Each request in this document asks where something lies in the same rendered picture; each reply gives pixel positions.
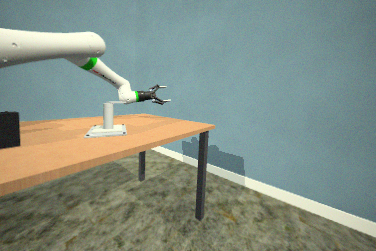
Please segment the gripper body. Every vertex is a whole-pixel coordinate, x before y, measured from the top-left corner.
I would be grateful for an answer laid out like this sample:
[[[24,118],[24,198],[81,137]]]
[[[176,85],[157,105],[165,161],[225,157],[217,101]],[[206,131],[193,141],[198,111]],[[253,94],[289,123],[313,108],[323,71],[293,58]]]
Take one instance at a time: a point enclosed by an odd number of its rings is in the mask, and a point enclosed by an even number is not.
[[[151,95],[149,94],[149,92],[150,92]],[[156,96],[156,93],[154,92],[154,93],[152,94],[152,92],[153,92],[153,91],[145,91],[145,92],[144,92],[144,94],[145,94],[145,100],[155,99],[155,97],[153,97],[153,95]]]

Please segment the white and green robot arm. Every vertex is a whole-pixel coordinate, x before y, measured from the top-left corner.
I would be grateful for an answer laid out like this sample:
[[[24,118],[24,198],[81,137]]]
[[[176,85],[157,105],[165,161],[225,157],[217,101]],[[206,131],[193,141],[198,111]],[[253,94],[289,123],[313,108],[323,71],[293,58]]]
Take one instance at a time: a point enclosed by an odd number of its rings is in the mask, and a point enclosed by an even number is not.
[[[0,68],[64,58],[104,79],[118,89],[119,100],[145,101],[144,91],[131,91],[130,83],[110,70],[98,57],[106,50],[95,33],[40,33],[0,28]]]

